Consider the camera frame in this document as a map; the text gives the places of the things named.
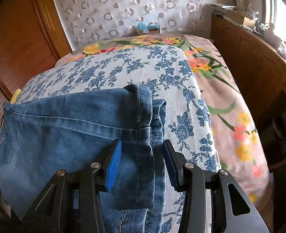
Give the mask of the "blue denim jeans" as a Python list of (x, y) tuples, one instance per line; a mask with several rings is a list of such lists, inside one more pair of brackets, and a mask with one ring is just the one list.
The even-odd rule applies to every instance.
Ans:
[(149, 88), (86, 91), (5, 103), (0, 131), (0, 191), (18, 216), (54, 173), (86, 169), (122, 142), (116, 182), (101, 194), (107, 232), (159, 232), (165, 170), (166, 101)]

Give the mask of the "pink floral blanket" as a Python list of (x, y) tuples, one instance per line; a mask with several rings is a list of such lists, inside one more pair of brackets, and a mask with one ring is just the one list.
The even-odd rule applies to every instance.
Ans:
[(101, 41), (81, 47), (56, 62), (147, 45), (182, 49), (210, 111), (220, 163), (229, 170), (256, 207), (272, 196), (269, 170), (251, 113), (224, 59), (209, 39), (194, 35), (147, 34)]

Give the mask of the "wooden side cabinet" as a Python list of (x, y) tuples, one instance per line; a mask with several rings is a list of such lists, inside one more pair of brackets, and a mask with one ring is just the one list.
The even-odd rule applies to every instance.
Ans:
[(260, 37), (215, 15), (211, 39), (263, 131), (286, 110), (286, 60)]

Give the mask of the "blue floral white quilt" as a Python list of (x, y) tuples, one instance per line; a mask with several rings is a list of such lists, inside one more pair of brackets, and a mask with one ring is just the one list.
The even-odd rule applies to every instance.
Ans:
[(175, 151), (204, 170), (220, 169), (210, 112), (189, 61), (173, 46), (123, 48), (57, 65), (27, 82), (17, 103), (130, 84), (166, 101), (165, 138)]

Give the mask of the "wooden louvered wardrobe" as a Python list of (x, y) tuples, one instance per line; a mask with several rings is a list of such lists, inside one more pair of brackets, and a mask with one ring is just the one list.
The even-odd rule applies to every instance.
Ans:
[(70, 51), (53, 0), (0, 0), (0, 126), (3, 102)]

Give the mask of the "cardboard box on cabinet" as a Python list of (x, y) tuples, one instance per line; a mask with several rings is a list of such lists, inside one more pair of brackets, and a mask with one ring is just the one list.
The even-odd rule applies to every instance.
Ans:
[(233, 20), (235, 23), (252, 28), (255, 25), (255, 21), (251, 20), (235, 11), (228, 10), (227, 17)]

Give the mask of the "circle pattern sheer curtain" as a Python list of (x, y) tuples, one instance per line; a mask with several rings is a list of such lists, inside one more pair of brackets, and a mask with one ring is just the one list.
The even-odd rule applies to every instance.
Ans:
[(72, 50), (134, 35), (140, 26), (188, 33), (201, 18), (202, 0), (54, 0)]

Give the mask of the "window with wooden frame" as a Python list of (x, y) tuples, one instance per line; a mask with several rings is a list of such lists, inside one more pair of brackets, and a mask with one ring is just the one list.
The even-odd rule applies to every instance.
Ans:
[(264, 0), (265, 19), (262, 23), (274, 25), (274, 33), (281, 39), (286, 39), (286, 4), (282, 0)]

